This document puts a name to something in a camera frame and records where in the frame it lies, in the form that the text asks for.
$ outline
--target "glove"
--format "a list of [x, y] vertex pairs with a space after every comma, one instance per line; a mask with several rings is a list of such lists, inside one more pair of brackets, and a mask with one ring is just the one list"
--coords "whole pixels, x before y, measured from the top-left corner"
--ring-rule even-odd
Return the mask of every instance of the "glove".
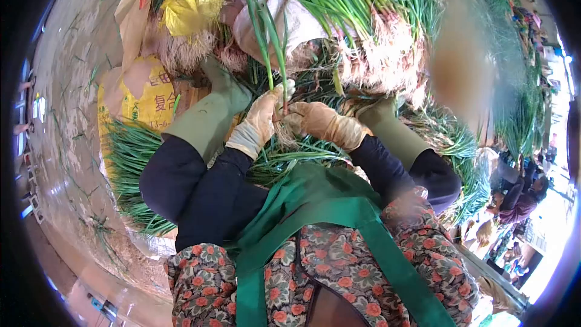
[[[287, 81], [287, 99], [294, 93], [294, 81]], [[227, 148], [238, 149], [256, 160], [258, 152], [274, 134], [273, 115], [282, 107], [282, 85], [262, 94], [252, 104], [242, 123], [237, 125], [228, 142]]]
[[371, 131], [354, 118], [339, 115], [323, 103], [294, 103], [289, 105], [285, 121], [295, 132], [311, 134], [337, 144], [346, 152], [357, 148]]

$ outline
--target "floral shirt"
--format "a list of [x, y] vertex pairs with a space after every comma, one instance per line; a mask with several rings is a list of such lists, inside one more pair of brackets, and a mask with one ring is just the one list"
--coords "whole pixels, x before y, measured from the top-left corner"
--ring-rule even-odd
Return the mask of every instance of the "floral shirt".
[[[425, 196], [419, 196], [423, 190], [416, 187], [391, 202], [382, 220], [454, 322], [465, 326], [479, 300], [478, 288]], [[166, 268], [174, 325], [236, 324], [235, 268], [222, 247], [188, 247], [168, 259]], [[264, 266], [269, 327], [306, 326], [317, 288], [345, 298], [372, 327], [415, 325], [356, 229], [305, 226], [274, 253]]]

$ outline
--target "wet floor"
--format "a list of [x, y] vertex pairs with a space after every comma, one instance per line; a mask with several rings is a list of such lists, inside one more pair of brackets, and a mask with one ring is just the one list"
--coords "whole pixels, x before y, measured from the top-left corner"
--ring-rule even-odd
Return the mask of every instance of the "wet floor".
[[35, 95], [47, 99], [30, 147], [38, 199], [50, 243], [98, 295], [119, 300], [139, 325], [171, 324], [163, 259], [146, 258], [129, 240], [114, 197], [99, 171], [97, 79], [120, 65], [123, 51], [113, 13], [119, 0], [56, 0], [36, 48]]

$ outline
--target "green rubber boot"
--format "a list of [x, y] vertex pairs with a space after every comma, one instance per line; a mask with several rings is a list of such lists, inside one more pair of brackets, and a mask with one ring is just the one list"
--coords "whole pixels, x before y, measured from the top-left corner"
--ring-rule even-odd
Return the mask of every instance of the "green rubber boot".
[[409, 171], [420, 153], [430, 146], [396, 118], [396, 102], [396, 98], [381, 100], [364, 110], [358, 118], [402, 162], [405, 170]]
[[202, 61], [201, 68], [212, 83], [212, 92], [176, 118], [164, 134], [190, 143], [207, 164], [220, 149], [234, 115], [251, 102], [251, 92], [222, 69], [214, 57]]

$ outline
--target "apron strap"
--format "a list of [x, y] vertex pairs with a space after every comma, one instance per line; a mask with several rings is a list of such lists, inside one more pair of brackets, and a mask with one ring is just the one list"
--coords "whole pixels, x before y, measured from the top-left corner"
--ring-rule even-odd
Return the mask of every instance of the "apron strap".
[[428, 288], [426, 281], [403, 256], [379, 218], [379, 210], [360, 198], [335, 199], [299, 207], [257, 244], [237, 258], [238, 290], [236, 324], [266, 326], [264, 265], [280, 246], [303, 226], [334, 223], [358, 229], [381, 271], [420, 327], [455, 326], [454, 321]]

